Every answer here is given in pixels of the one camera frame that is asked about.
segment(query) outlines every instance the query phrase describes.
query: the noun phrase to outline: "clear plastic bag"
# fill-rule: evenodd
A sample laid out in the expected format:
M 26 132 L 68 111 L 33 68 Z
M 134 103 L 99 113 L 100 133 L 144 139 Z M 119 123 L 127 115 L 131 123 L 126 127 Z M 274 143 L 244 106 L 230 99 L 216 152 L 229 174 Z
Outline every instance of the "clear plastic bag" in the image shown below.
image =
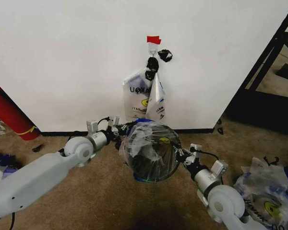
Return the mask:
M 135 179 L 157 182 L 169 178 L 177 169 L 172 143 L 179 144 L 178 135 L 157 122 L 134 125 L 120 146 L 122 155 L 134 172 Z
M 245 207 L 252 218 L 268 229 L 288 230 L 288 179 L 284 167 L 268 166 L 253 158 L 252 166 L 234 187 L 242 195 Z

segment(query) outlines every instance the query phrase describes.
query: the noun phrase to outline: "wire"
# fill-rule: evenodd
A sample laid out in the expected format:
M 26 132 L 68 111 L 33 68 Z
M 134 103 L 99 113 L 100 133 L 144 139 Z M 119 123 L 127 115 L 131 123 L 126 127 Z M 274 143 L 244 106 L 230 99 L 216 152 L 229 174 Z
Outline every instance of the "wire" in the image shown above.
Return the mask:
M 12 213 L 12 222 L 11 222 L 10 230 L 13 229 L 14 223 L 15 223 L 15 213 L 13 212 L 13 213 Z
M 98 125 L 99 125 L 99 123 L 100 122 L 102 122 L 102 121 L 109 121 L 110 120 L 110 117 L 108 116 L 108 117 L 105 117 L 105 118 L 102 118 L 100 121 L 98 121 Z
M 214 158 L 216 158 L 217 160 L 219 160 L 219 157 L 218 157 L 217 155 L 214 155 L 213 153 L 204 152 L 204 151 L 201 151 L 201 150 L 197 150 L 197 152 L 200 152 L 200 153 L 203 153 L 203 154 L 207 154 L 207 155 L 213 156 Z
M 200 153 L 203 153 L 203 154 L 206 154 L 206 155 L 209 155 L 209 156 L 213 156 L 214 158 L 216 158 L 217 161 L 219 160 L 219 157 L 217 155 L 213 154 L 213 153 L 204 152 L 204 151 L 201 151 L 201 150 L 197 150 L 197 152 L 200 152 Z M 224 184 L 223 177 L 221 177 L 220 180 L 221 180 L 221 184 Z
M 73 131 L 71 133 L 71 135 L 68 137 L 67 141 L 69 141 L 72 138 L 72 136 L 81 136 L 81 132 L 80 131 Z

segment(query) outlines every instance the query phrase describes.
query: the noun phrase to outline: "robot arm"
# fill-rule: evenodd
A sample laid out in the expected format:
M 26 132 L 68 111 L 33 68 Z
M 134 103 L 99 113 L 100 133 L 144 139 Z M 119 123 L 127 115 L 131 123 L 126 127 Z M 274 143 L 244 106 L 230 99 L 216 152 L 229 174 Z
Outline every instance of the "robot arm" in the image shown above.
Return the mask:
M 229 230 L 265 230 L 251 216 L 243 216 L 245 204 L 242 196 L 232 187 L 222 185 L 221 176 L 228 168 L 224 161 L 217 160 L 211 169 L 200 164 L 201 145 L 191 144 L 190 150 L 176 148 L 176 160 L 184 164 L 197 183 L 197 195 L 206 206 L 211 218 L 224 223 Z
M 88 136 L 70 139 L 64 152 L 46 154 L 0 183 L 0 219 L 25 209 L 59 184 L 75 166 L 85 166 L 109 143 L 107 132 L 97 132 L 96 121 L 87 122 Z

